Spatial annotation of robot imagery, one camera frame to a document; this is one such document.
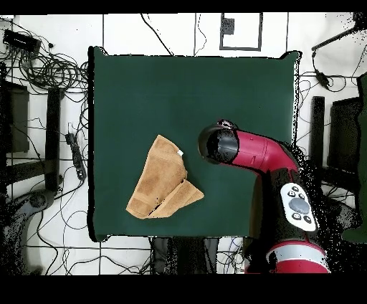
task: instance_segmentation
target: green tabletop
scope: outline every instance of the green tabletop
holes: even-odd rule
[[[343,238],[349,242],[367,243],[367,73],[357,79],[357,84],[363,101],[362,111],[357,117],[360,130],[358,179],[361,188],[356,195],[356,206],[361,215],[362,225],[357,229],[344,231]]]
[[[199,155],[200,131],[226,118],[242,130],[292,138],[295,63],[282,59],[107,56],[94,51],[96,235],[249,234],[255,174]],[[136,219],[125,208],[158,134],[184,153],[188,180],[205,197],[165,219]]]

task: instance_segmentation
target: cloth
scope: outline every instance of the cloth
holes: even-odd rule
[[[139,219],[169,217],[204,197],[187,179],[178,147],[158,135],[126,210]]]

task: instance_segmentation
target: tan towel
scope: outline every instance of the tan towel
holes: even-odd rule
[[[178,147],[158,135],[126,210],[139,219],[169,217],[204,195],[186,180]]]

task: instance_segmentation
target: power adapter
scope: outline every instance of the power adapter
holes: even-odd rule
[[[319,72],[318,70],[315,70],[316,73],[316,79],[318,80],[318,82],[320,83],[320,85],[322,85],[325,89],[329,88],[329,79],[325,76],[324,73]]]
[[[318,82],[320,83],[321,86],[323,86],[326,90],[329,89],[329,79],[325,76],[324,73],[320,72],[318,69],[315,68],[315,55],[316,55],[316,51],[313,52],[313,68],[315,69],[315,74],[316,74],[316,79],[318,80]]]
[[[42,42],[33,37],[5,29],[3,43],[38,55]]]

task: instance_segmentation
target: circular button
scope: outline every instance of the circular button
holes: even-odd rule
[[[305,222],[307,222],[308,224],[311,224],[311,219],[310,219],[310,217],[308,217],[307,215],[305,215],[304,217],[303,217],[303,219],[305,220]]]
[[[294,213],[292,214],[292,218],[299,221],[301,219],[301,216],[298,213]]]

